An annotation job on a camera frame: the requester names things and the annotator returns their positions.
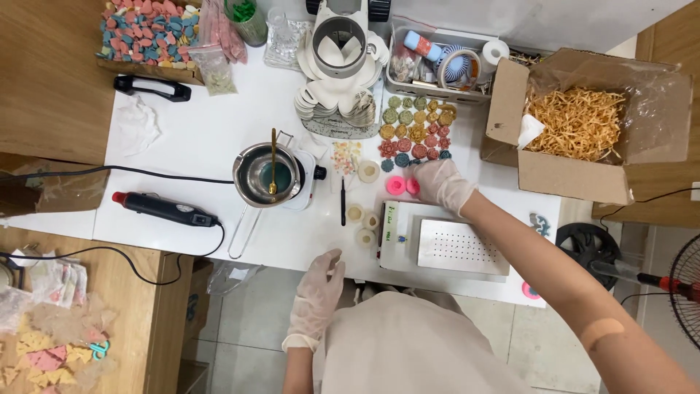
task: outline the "stainless steel pot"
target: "stainless steel pot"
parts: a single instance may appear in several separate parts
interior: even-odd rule
[[[275,177],[277,193],[270,194],[272,181],[272,144],[255,144],[241,152],[233,163],[233,179],[241,197],[256,208],[270,208],[299,194],[302,188],[299,165],[287,147],[277,144],[275,157]]]

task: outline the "blue scissors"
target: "blue scissors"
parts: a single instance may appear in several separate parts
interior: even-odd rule
[[[109,341],[105,341],[102,344],[90,344],[90,348],[92,349],[92,358],[100,361],[107,355]]]

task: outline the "gold spoon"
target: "gold spoon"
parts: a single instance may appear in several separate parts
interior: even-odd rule
[[[277,144],[277,131],[272,128],[272,182],[269,184],[269,193],[277,194],[277,185],[274,183],[274,151]]]

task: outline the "bandage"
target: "bandage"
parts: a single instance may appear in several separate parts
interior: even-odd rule
[[[591,349],[598,341],[610,334],[621,334],[624,332],[624,326],[613,318],[605,318],[596,320],[586,327],[578,339],[583,345],[586,353],[590,353]]]

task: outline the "perforated metal plate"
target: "perforated metal plate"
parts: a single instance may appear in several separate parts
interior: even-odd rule
[[[421,220],[418,265],[508,275],[510,265],[471,224]]]

